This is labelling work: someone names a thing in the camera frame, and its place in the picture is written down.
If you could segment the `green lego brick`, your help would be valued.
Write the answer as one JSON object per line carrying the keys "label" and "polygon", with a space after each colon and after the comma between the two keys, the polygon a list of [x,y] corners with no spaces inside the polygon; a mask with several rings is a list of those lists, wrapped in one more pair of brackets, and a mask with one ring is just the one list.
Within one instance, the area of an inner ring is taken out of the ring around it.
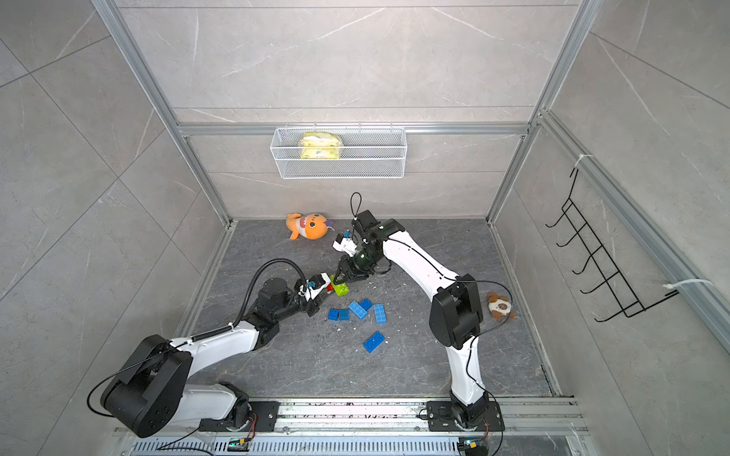
{"label": "green lego brick", "polygon": [[346,296],[350,292],[346,283],[336,284],[332,282],[331,285],[337,296]]}

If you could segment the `light blue long lego brick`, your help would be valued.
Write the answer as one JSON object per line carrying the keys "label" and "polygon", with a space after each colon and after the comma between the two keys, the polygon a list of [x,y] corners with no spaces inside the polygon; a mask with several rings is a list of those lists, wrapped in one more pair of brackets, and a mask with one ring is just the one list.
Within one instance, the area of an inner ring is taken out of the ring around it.
{"label": "light blue long lego brick", "polygon": [[363,319],[367,317],[368,311],[362,307],[357,301],[353,301],[349,304],[348,309],[358,318]]}

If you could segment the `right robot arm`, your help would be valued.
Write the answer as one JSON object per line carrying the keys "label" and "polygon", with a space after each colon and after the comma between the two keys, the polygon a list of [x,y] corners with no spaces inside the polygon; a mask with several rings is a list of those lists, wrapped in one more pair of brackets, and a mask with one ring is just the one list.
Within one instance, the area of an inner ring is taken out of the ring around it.
{"label": "right robot arm", "polygon": [[339,235],[333,247],[342,252],[334,283],[361,281],[379,273],[376,264],[397,264],[431,300],[429,327],[446,348],[451,370],[452,415],[460,429],[471,431],[483,421],[490,397],[477,355],[484,312],[478,285],[471,275],[458,275],[437,262],[396,220],[380,222],[371,211],[350,205],[353,220],[349,235]]}

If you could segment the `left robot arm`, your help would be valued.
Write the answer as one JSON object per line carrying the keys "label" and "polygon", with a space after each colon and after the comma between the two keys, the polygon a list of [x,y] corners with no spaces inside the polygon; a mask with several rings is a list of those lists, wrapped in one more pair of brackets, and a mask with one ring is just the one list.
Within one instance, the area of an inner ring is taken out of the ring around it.
{"label": "left robot arm", "polygon": [[118,420],[141,438],[169,425],[251,429],[255,412],[247,393],[226,381],[194,385],[190,379],[235,355],[263,348],[288,317],[315,315],[330,286],[325,273],[306,277],[293,260],[268,260],[254,273],[231,322],[193,336],[146,337],[121,370],[93,387],[99,404],[87,408]]}

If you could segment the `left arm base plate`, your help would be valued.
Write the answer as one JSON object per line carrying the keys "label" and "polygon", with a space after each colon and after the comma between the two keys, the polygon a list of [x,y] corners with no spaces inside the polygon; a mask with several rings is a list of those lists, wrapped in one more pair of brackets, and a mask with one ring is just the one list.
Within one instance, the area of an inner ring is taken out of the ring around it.
{"label": "left arm base plate", "polygon": [[256,432],[272,432],[278,419],[280,405],[278,401],[248,401],[235,406],[234,410],[222,420],[203,419],[200,431],[250,431],[255,425]]}

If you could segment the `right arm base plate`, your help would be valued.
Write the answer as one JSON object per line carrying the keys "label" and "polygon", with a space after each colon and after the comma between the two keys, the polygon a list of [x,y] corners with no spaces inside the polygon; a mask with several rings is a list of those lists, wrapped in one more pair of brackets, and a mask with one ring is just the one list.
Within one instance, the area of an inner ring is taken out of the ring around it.
{"label": "right arm base plate", "polygon": [[496,431],[505,430],[499,404],[484,399],[463,407],[458,401],[429,401],[420,414],[428,422],[429,431]]}

